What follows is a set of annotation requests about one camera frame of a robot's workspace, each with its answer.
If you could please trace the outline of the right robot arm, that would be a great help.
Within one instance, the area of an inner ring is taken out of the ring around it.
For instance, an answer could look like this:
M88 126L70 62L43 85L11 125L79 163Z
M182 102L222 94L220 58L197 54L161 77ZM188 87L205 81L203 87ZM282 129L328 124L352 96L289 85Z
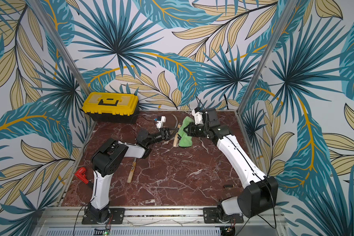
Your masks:
M223 200L219 208L226 215L243 214L252 218L276 206L278 182L261 171L239 144L230 128L221 124L215 109L192 110L194 121L183 130L190 137L207 138L226 156L236 171L243 191Z

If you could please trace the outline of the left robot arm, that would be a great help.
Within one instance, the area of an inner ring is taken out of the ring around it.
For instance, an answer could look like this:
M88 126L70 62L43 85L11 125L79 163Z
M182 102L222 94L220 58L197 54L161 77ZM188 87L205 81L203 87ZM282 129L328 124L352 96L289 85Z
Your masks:
M90 208L100 212L109 206L111 179L125 157L145 159L151 153L153 144L173 139L178 131L178 128L160 128L156 133L149 133L142 129L135 144L109 138L91 160L94 183Z

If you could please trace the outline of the green rag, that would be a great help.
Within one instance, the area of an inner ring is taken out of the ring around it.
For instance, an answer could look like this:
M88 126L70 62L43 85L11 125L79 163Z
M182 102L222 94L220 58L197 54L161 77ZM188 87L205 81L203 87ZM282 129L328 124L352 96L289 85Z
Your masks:
M192 137L189 136L189 134L184 129L188 128L188 126L193 122L194 120L191 117L184 118L182 125L178 131L178 136L180 138L179 147L189 148L192 146Z

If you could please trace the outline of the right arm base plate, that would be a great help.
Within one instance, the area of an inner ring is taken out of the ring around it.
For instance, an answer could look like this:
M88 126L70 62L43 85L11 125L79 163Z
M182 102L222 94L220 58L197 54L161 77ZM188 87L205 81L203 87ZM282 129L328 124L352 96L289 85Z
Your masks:
M242 214L227 215L220 207L204 207L203 217L205 224L243 223Z

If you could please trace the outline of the sickle labelled handle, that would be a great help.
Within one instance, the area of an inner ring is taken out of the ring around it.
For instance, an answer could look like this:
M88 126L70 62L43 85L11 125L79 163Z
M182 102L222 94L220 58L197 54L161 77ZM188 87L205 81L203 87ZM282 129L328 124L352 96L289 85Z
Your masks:
M173 139L176 133L171 133L170 129L177 128L178 124L179 124L178 118L174 114L172 114L172 127L165 128L165 134L166 134L165 141L171 141Z

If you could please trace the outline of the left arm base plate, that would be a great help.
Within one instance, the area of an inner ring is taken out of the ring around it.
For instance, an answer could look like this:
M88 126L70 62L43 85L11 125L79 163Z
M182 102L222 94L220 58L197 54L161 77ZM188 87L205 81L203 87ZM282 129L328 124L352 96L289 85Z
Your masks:
M124 208L103 208L102 210L97 210L94 207L90 207L85 210L84 217L82 220L83 225L93 225L93 224L114 224L121 225L124 219Z

